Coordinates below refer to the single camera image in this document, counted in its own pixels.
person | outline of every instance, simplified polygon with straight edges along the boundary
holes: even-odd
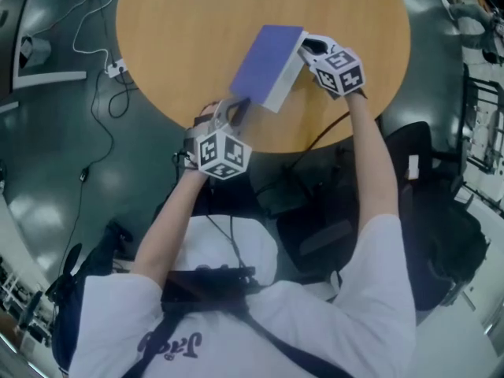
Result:
[[[397,180],[366,99],[352,93],[346,100],[359,236],[336,298],[325,302],[300,284],[274,282],[277,247],[259,221],[216,212],[191,217],[208,176],[186,169],[140,243],[132,272],[87,278],[72,378],[406,374],[416,316]],[[230,199],[240,201],[239,195]],[[200,310],[165,302],[171,274],[204,268],[210,276],[243,270],[241,264],[255,267],[248,282],[256,290],[246,292],[245,310],[225,295],[215,309],[212,302],[202,302]],[[312,373],[315,361],[339,373]]]
[[[478,21],[484,31],[476,35],[461,35],[462,45],[481,50],[486,61],[492,64],[504,63],[504,20],[497,13],[489,14],[477,4],[450,4],[441,0],[453,21],[463,17]]]
[[[60,276],[50,298],[58,307],[54,320],[52,351],[63,376],[68,375],[79,335],[84,283],[88,276],[108,276],[113,260],[124,254],[124,242],[131,242],[131,233],[116,221],[110,221],[98,245],[89,253],[74,276]]]

black chair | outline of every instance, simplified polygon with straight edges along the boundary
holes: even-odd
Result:
[[[484,260],[486,242],[480,223],[454,200],[463,164],[453,173],[433,169],[425,122],[410,124],[386,139],[399,185],[406,261],[417,310],[434,309],[461,284],[469,282]],[[419,178],[408,181],[410,155],[419,157]],[[451,161],[457,156],[447,156]],[[326,189],[307,206],[280,215],[277,228],[301,272],[327,276],[351,258],[357,242],[358,201],[352,187]]]

dark floor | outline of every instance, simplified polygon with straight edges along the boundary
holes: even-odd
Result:
[[[81,0],[40,0],[30,7],[30,32],[51,24]],[[417,120],[433,129],[436,148],[454,145],[461,110],[461,45],[440,0],[405,0],[412,28],[408,72],[397,97],[383,115],[386,133]],[[104,10],[110,42],[97,13],[83,26],[78,46],[93,50],[112,44],[120,57],[115,37],[117,0]],[[47,70],[87,70],[82,82],[33,87],[16,92],[11,100],[21,107],[0,115],[0,158],[8,166],[5,192],[9,207],[21,226],[28,249],[50,279],[68,242],[79,204],[81,169],[109,148],[109,137],[90,114],[95,81],[104,57],[72,52],[71,44],[80,18],[98,7],[90,0],[52,31],[41,35],[53,45]],[[98,242],[106,222],[117,218],[130,228],[136,244],[150,224],[155,206],[174,182],[171,155],[180,147],[183,130],[158,112],[136,91],[127,114],[113,120],[107,113],[110,97],[123,87],[106,77],[100,85],[100,117],[115,138],[106,161],[91,169],[83,186],[82,212],[72,244],[83,243],[83,255]],[[125,97],[113,104],[121,111]],[[326,180],[334,165],[335,147],[316,150],[300,165],[309,184]],[[290,155],[255,154],[251,175],[262,186]],[[288,187],[269,192],[262,203],[275,211],[296,206],[303,197]],[[280,269],[292,267],[283,260]]]

table top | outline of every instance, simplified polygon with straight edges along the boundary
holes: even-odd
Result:
[[[130,74],[184,128],[206,103],[231,95],[229,86],[265,24],[303,26],[352,48],[364,63],[375,117],[401,86],[410,59],[402,0],[119,0],[117,8],[117,37]],[[347,110],[345,100],[332,100],[305,67],[280,113],[250,110],[244,140],[256,151],[303,151]],[[347,118],[318,147],[351,135]]]

hand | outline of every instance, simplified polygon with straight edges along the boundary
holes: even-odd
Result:
[[[204,115],[208,115],[210,113],[214,113],[216,110],[217,110],[217,106],[219,105],[219,103],[215,103],[215,102],[212,102],[210,103],[209,105],[205,106],[203,108],[203,111],[199,114],[199,116],[204,116]],[[199,146],[198,144],[195,144],[195,155],[196,155],[196,158],[198,157],[198,150],[199,150]],[[206,180],[208,179],[208,175],[206,175],[205,173],[203,172],[199,172],[198,170],[193,170],[193,169],[186,169],[186,171],[183,173],[183,175],[185,176],[186,174],[199,174],[200,176],[204,176],[204,180],[202,181],[202,185],[206,182]]]

